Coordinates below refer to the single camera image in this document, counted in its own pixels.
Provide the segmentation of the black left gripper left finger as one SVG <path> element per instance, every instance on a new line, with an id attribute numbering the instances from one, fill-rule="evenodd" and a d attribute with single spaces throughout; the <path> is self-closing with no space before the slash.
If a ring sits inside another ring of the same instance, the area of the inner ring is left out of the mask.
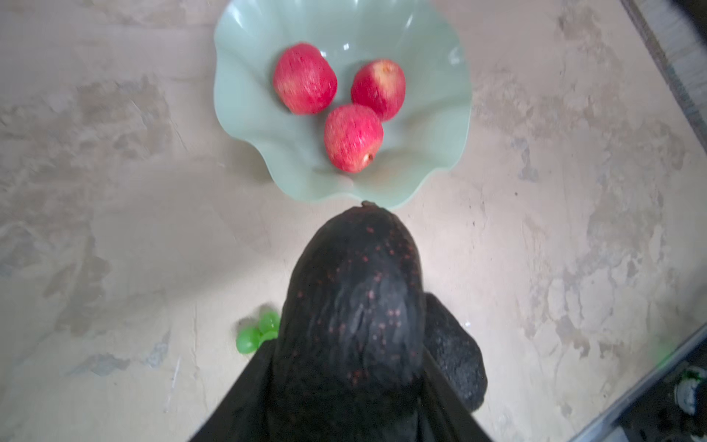
<path id="1" fill-rule="evenodd" d="M 191 442 L 269 441 L 266 403 L 272 375 L 273 341 L 263 344 Z"/>

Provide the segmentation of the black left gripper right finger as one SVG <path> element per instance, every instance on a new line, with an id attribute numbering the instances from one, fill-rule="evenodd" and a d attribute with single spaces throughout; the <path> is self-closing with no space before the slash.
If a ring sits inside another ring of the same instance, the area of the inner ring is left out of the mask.
<path id="1" fill-rule="evenodd" d="M 454 392 L 432 355 L 423 350 L 418 442 L 491 442 Z"/>

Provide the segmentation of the green grape bunch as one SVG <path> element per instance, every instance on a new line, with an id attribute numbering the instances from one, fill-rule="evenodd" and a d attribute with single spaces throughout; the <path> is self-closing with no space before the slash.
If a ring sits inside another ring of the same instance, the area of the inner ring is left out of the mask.
<path id="1" fill-rule="evenodd" d="M 254 354 L 262 344 L 275 340 L 280 331 L 281 318 L 267 309 L 258 318 L 246 318 L 236 333 L 236 348 L 241 355 Z"/>

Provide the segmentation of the red apple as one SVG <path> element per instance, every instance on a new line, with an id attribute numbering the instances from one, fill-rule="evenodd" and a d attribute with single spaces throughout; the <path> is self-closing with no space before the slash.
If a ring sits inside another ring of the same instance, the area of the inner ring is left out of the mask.
<path id="1" fill-rule="evenodd" d="M 331 105 L 338 91 L 338 78 L 317 47 L 300 42 L 280 56 L 272 86 L 290 112 L 311 115 Z"/>
<path id="2" fill-rule="evenodd" d="M 331 164 L 340 171 L 359 173 L 372 164 L 384 139 L 384 129 L 370 108 L 349 104 L 327 117 L 324 145 Z"/>
<path id="3" fill-rule="evenodd" d="M 392 120 L 403 107 L 406 79 L 392 60 L 379 59 L 363 66 L 351 87 L 352 103 L 373 110 L 383 122 Z"/>

